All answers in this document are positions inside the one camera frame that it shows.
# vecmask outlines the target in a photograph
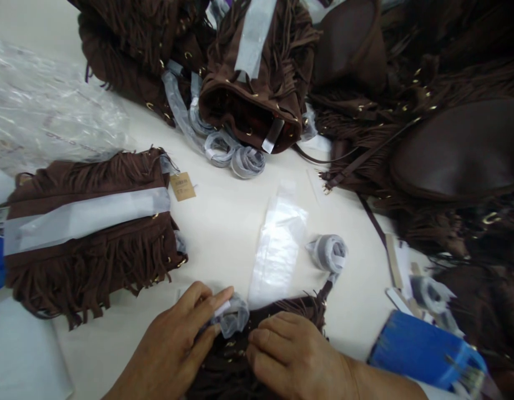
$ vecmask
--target brown suede bag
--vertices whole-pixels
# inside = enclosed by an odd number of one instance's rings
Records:
[[[318,130],[333,140],[327,189],[380,198],[375,206],[395,212],[413,247],[466,257],[478,238],[514,235],[514,3],[445,13],[446,3],[388,24],[383,93],[342,86],[311,99]],[[440,14],[432,22],[444,34],[432,38],[418,21]],[[494,33],[472,46],[470,31]],[[494,52],[499,32],[509,34]]]
[[[152,148],[118,153],[100,163],[55,161],[17,186],[8,199],[8,219],[109,194],[168,187],[161,156],[167,159],[164,150]],[[164,212],[56,246],[11,254],[4,258],[6,286],[36,317],[64,314],[73,329],[87,322],[88,310],[101,317],[102,307],[110,307],[110,293],[125,288],[137,296],[185,263],[188,256],[177,250],[176,230],[170,212]]]
[[[284,121],[272,153],[300,139],[301,115],[313,71],[318,32],[299,0],[277,2],[264,43],[259,75],[246,82],[234,71],[249,2],[237,1],[209,47],[209,73],[199,98],[200,114],[220,127],[227,123],[241,142],[261,148],[275,119]]]
[[[313,85],[342,79],[371,93],[386,84],[386,54],[380,0],[347,0],[328,13],[314,59]]]
[[[89,70],[124,95],[137,97],[175,126],[161,76],[170,59],[203,75],[215,37],[205,10],[209,0],[69,0],[82,14],[79,34]],[[180,78],[190,104],[190,75]]]

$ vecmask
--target gold metal ring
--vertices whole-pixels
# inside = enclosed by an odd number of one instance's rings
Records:
[[[491,212],[485,218],[483,218],[483,224],[491,225],[495,222],[501,221],[501,217],[496,217],[497,212]]]

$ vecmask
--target cardboard tag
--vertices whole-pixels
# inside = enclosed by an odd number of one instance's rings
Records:
[[[172,184],[172,189],[174,190],[175,198],[178,202],[196,197],[194,187],[192,186],[187,172],[182,172],[178,175],[170,175],[170,183]]]

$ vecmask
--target fringe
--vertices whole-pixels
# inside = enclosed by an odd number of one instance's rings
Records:
[[[165,220],[160,215],[158,225]],[[65,315],[72,330],[87,323],[89,309],[94,318],[101,317],[102,307],[110,307],[109,294],[120,288],[137,296],[165,276],[171,281],[174,266],[158,233],[164,231],[151,227],[90,247],[90,239],[104,231],[80,239],[73,254],[9,268],[6,285],[14,299],[35,316]]]

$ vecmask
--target hand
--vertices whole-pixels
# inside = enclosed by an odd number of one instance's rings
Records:
[[[357,398],[351,359],[306,318],[280,312],[259,324],[246,351],[257,379],[288,399]]]
[[[104,399],[179,399],[220,333],[219,325],[200,328],[233,295],[233,287],[213,296],[194,282],[179,301],[150,324],[128,365]]]

